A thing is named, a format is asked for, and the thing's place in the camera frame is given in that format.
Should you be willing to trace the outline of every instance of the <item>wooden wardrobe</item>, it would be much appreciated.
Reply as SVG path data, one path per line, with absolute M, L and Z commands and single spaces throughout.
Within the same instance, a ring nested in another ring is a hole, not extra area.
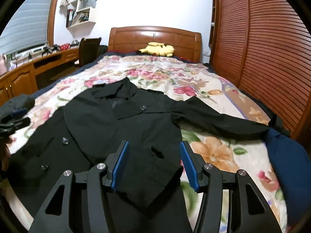
M 286 0 L 215 0 L 210 64 L 311 139 L 311 36 Z

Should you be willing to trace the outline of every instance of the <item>window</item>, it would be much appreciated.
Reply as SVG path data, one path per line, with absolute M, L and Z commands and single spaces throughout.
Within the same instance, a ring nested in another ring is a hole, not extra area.
M 0 54 L 10 54 L 47 43 L 51 0 L 26 0 L 0 36 Z

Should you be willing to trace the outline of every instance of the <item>stuffed animal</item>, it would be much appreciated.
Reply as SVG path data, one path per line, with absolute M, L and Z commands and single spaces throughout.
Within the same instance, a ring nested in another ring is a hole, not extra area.
M 148 43 L 148 46 L 144 49 L 140 49 L 141 53 L 149 53 L 156 56 L 167 56 L 171 57 L 173 56 L 174 47 L 168 46 L 161 43 L 156 42 L 150 42 Z

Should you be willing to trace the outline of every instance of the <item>coat sleeve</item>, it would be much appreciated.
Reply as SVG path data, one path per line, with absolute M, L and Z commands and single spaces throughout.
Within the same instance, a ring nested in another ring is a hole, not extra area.
M 172 115 L 174 123 L 188 121 L 213 135 L 238 140 L 263 138 L 269 129 L 262 123 L 220 114 L 197 97 L 175 101 Z

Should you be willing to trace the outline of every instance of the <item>bed sheet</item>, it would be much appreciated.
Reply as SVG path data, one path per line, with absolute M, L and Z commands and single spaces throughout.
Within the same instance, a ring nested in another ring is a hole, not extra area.
M 11 153 L 19 150 L 38 126 L 76 95 L 94 84 L 112 83 L 126 76 L 138 87 L 162 91 L 177 101 L 197 96 L 220 113 L 264 124 L 269 122 L 268 116 L 257 104 L 226 79 L 210 73 L 202 64 L 184 63 L 167 57 L 112 55 L 104 56 L 96 65 L 63 79 L 39 96 L 35 107 L 27 114 L 31 118 L 31 125 L 13 135 L 13 143 L 9 145 Z M 283 194 L 261 140 L 237 141 L 215 137 L 186 123 L 180 127 L 183 140 L 187 140 L 193 151 L 201 154 L 206 162 L 230 172 L 245 169 L 268 201 L 281 229 L 286 231 L 287 213 Z M 181 176 L 181 186 L 189 221 L 194 228 L 202 195 L 190 187 L 185 172 Z M 14 195 L 9 183 L 6 181 L 1 188 L 18 219 L 29 228 L 33 219 Z M 228 191 L 224 190 L 221 233 L 226 232 L 227 228 L 228 199 Z

